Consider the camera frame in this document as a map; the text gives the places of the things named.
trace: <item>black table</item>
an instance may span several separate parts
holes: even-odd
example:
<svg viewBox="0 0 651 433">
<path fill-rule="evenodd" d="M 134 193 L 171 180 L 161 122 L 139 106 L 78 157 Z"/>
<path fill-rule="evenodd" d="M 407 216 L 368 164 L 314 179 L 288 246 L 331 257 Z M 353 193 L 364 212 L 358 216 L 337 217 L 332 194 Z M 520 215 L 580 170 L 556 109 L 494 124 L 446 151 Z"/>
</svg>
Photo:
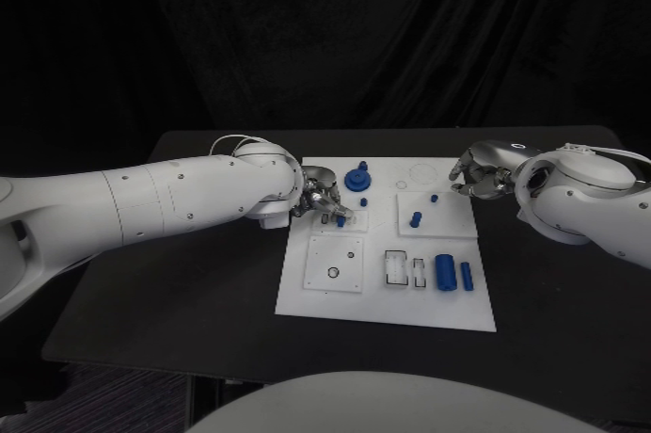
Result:
<svg viewBox="0 0 651 433">
<path fill-rule="evenodd" d="M 226 133 L 170 132 L 151 161 L 207 153 Z M 543 150 L 567 141 L 618 146 L 597 126 L 252 135 L 296 157 L 456 157 L 485 138 Z M 515 219 L 512 197 L 472 205 L 497 333 L 275 315 L 288 229 L 263 231 L 242 218 L 95 259 L 44 358 L 260 382 L 341 370 L 402 372 L 576 415 L 648 422 L 651 273 L 592 244 L 543 238 Z"/>
</svg>

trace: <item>blue object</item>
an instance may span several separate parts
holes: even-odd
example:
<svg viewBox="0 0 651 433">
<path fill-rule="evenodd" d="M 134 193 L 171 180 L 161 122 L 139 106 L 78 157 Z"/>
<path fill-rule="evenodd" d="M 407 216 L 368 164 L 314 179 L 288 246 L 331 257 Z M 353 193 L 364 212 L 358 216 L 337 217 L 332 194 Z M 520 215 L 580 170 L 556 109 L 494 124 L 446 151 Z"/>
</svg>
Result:
<svg viewBox="0 0 651 433">
<path fill-rule="evenodd" d="M 472 285 L 471 265 L 466 262 L 461 263 L 461 276 L 464 278 L 464 290 L 475 290 Z"/>
<path fill-rule="evenodd" d="M 423 217 L 423 214 L 420 212 L 413 212 L 413 217 L 410 218 L 409 226 L 412 228 L 417 228 L 417 225 L 420 224 L 420 218 Z"/>
<path fill-rule="evenodd" d="M 343 182 L 350 191 L 363 191 L 370 186 L 370 174 L 364 169 L 353 169 L 347 172 Z"/>
<path fill-rule="evenodd" d="M 436 267 L 436 286 L 445 292 L 456 290 L 456 274 L 453 272 L 453 257 L 439 254 L 433 259 Z"/>
</svg>

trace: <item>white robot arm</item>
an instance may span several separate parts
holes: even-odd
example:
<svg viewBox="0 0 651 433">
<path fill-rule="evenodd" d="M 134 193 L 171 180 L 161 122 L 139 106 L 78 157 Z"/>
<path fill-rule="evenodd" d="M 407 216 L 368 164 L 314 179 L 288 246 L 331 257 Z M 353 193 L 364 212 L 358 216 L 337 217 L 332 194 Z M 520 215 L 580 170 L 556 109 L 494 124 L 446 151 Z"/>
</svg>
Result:
<svg viewBox="0 0 651 433">
<path fill-rule="evenodd" d="M 335 174 L 301 168 L 268 142 L 243 145 L 232 156 L 0 178 L 0 319 L 102 251 L 239 217 L 258 219 L 263 229 L 285 227 L 288 212 L 299 217 L 311 209 L 353 215 L 338 204 Z"/>
<path fill-rule="evenodd" d="M 518 218 L 547 238 L 570 245 L 593 241 L 612 255 L 651 268 L 651 185 L 595 151 L 651 164 L 641 155 L 566 144 L 541 152 L 518 143 L 479 141 L 461 156 L 451 181 L 466 170 L 462 195 L 494 199 L 514 193 Z"/>
</svg>

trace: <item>black curtain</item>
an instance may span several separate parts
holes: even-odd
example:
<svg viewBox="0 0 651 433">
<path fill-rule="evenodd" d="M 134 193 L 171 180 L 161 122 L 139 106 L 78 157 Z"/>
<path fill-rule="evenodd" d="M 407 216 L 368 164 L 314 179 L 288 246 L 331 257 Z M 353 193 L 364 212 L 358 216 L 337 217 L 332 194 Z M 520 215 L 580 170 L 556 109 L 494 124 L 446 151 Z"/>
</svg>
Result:
<svg viewBox="0 0 651 433">
<path fill-rule="evenodd" d="M 651 154 L 648 5 L 0 0 L 0 174 L 142 163 L 171 129 L 603 124 Z M 66 278 L 0 324 L 0 406 L 37 398 L 30 370 L 53 392 Z"/>
</svg>

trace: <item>white platform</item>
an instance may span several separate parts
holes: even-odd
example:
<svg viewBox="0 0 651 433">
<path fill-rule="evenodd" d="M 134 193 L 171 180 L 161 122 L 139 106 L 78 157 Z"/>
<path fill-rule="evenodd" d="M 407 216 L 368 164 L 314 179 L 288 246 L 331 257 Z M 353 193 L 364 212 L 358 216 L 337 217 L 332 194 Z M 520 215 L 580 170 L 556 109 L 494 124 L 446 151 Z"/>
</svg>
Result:
<svg viewBox="0 0 651 433">
<path fill-rule="evenodd" d="M 345 188 L 343 178 L 345 172 L 357 167 L 360 160 L 364 160 L 368 165 L 371 185 L 367 190 L 354 193 Z M 304 165 L 322 166 L 335 172 L 341 202 L 350 209 L 367 212 L 367 218 L 358 223 L 367 225 L 367 231 L 360 231 L 360 227 L 350 224 L 343 228 L 335 228 L 330 224 L 318 228 L 319 213 L 317 212 L 309 212 L 302 218 L 291 219 L 275 313 L 422 327 L 495 331 L 471 202 L 468 198 L 452 193 L 448 181 L 448 173 L 455 161 L 455 158 L 304 158 Z M 439 196 L 436 204 L 429 201 L 432 194 Z M 368 201 L 366 207 L 360 207 L 361 198 Z M 403 205 L 400 214 L 399 199 Z M 402 226 L 409 227 L 407 219 L 412 212 L 407 212 L 410 209 L 407 206 L 412 205 L 419 205 L 419 211 L 423 214 L 420 222 L 423 236 L 416 236 L 412 231 L 402 228 Z M 361 289 L 360 292 L 338 290 L 338 278 L 331 279 L 332 281 L 324 280 L 330 284 L 327 290 L 304 288 L 309 241 L 317 237 L 361 239 L 361 285 L 355 288 Z M 386 250 L 406 252 L 409 286 L 404 288 L 384 284 Z M 348 250 L 327 256 L 321 264 L 314 261 L 311 267 L 318 268 L 317 272 L 327 271 L 331 266 L 337 266 L 335 259 L 341 265 L 351 264 L 345 261 L 347 252 Z M 458 288 L 451 292 L 439 291 L 435 285 L 433 257 L 438 254 L 453 256 Z M 413 287 L 413 258 L 425 260 L 427 284 L 425 289 Z M 472 292 L 464 291 L 462 288 L 458 270 L 461 262 L 471 264 L 475 284 Z M 344 290 L 350 290 L 348 282 L 341 280 L 340 283 L 341 287 L 347 287 Z"/>
</svg>

